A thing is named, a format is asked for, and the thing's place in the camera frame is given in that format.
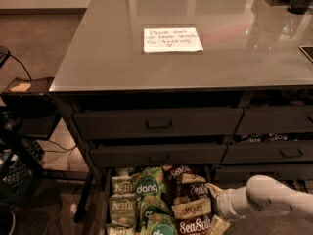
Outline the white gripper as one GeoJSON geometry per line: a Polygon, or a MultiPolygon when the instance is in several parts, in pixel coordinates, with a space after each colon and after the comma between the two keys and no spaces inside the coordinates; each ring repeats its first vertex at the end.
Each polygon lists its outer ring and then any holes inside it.
{"type": "Polygon", "coordinates": [[[205,186],[211,196],[217,198],[217,212],[223,217],[217,215],[213,217],[208,235],[224,235],[230,227],[228,220],[237,221],[250,214],[250,203],[245,187],[222,191],[221,188],[211,183],[206,183],[205,186]]]}

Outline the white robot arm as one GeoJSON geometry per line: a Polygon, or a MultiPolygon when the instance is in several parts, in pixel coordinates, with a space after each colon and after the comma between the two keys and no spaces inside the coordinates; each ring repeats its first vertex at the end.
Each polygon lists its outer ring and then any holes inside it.
{"type": "Polygon", "coordinates": [[[208,235],[224,235],[234,221],[254,216],[282,216],[295,213],[313,221],[313,195],[296,191],[266,175],[254,175],[246,186],[237,189],[220,189],[206,183],[210,190],[212,211],[208,235]]]}

